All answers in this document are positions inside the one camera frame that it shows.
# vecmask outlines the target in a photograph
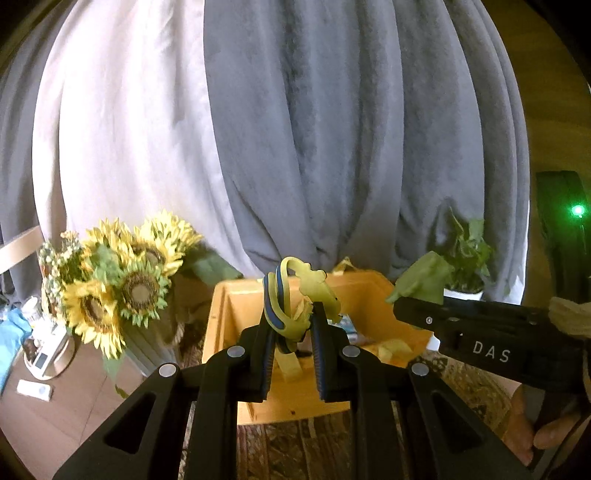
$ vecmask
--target white pot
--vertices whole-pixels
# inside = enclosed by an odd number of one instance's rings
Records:
[[[478,293],[463,293],[461,291],[448,290],[444,288],[443,296],[460,300],[480,300],[482,298],[482,292],[480,291]]]

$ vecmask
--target white device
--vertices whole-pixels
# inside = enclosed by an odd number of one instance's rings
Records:
[[[45,370],[51,365],[56,355],[64,348],[68,336],[68,331],[64,325],[57,325],[43,342],[43,345],[37,352],[33,361],[33,369],[39,373],[39,376],[45,375]]]
[[[40,400],[49,401],[51,398],[51,386],[46,385],[45,383],[19,380],[17,385],[17,393],[25,395],[26,397],[34,397],[39,398]]]

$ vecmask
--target blue cloth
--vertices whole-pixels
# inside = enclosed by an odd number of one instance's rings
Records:
[[[10,367],[22,343],[33,329],[19,309],[13,309],[0,323],[0,394],[10,374]]]

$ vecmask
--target sunflower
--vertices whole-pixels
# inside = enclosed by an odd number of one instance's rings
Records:
[[[115,254],[124,257],[128,254],[129,245],[123,238],[131,236],[129,228],[120,222],[118,218],[113,223],[108,220],[101,221],[100,227],[86,231],[88,238],[82,242],[82,268],[87,272],[94,272],[96,262],[112,262],[115,260]]]
[[[64,306],[68,324],[84,343],[93,342],[107,358],[119,357],[125,341],[117,302],[107,286],[98,280],[66,285]]]
[[[142,238],[162,238],[172,242],[177,252],[184,253],[198,243],[203,235],[197,233],[190,223],[180,220],[166,210],[146,221],[136,235]]]
[[[145,255],[152,267],[159,267],[162,275],[170,277],[183,265],[183,253],[177,251],[171,239],[146,236],[141,229],[135,228],[135,235],[126,233],[121,241],[130,246],[134,255]],[[124,263],[129,255],[119,253]]]
[[[146,255],[131,258],[121,272],[117,290],[121,299],[121,316],[134,325],[148,327],[158,319],[158,309],[166,307],[164,297],[171,282],[159,266],[152,266]]]
[[[118,218],[116,218],[113,223],[109,223],[108,220],[101,220],[98,227],[86,231],[88,234],[88,240],[86,240],[85,243],[108,244],[111,234],[121,237],[122,233],[126,231],[128,231],[127,226]]]

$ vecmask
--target small white object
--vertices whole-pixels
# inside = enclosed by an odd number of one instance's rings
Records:
[[[173,364],[164,364],[158,369],[161,377],[172,377],[177,371],[177,367]]]
[[[480,300],[482,298],[483,292],[478,293],[464,293],[461,291],[453,291],[448,290],[446,288],[443,289],[443,295],[445,297],[450,297],[453,299],[460,299],[460,300]]]
[[[429,373],[429,367],[425,364],[414,364],[410,370],[419,377],[425,377]]]
[[[28,380],[19,380],[17,393],[26,397],[34,397],[39,400],[49,401],[51,398],[51,386],[45,383],[29,382]]]
[[[440,345],[441,345],[441,341],[439,340],[439,338],[437,338],[435,336],[435,334],[433,334],[433,335],[431,335],[431,338],[429,339],[429,343],[427,344],[425,349],[431,350],[432,352],[438,352]]]
[[[33,361],[32,369],[36,370],[38,376],[45,375],[47,367],[56,358],[57,354],[61,352],[61,349],[66,344],[68,338],[68,332],[65,326],[58,325],[51,335],[48,335],[41,346],[41,349],[37,352],[37,356]]]
[[[239,358],[244,355],[245,352],[246,350],[244,350],[243,346],[234,345],[228,349],[228,356],[231,356],[232,358]]]

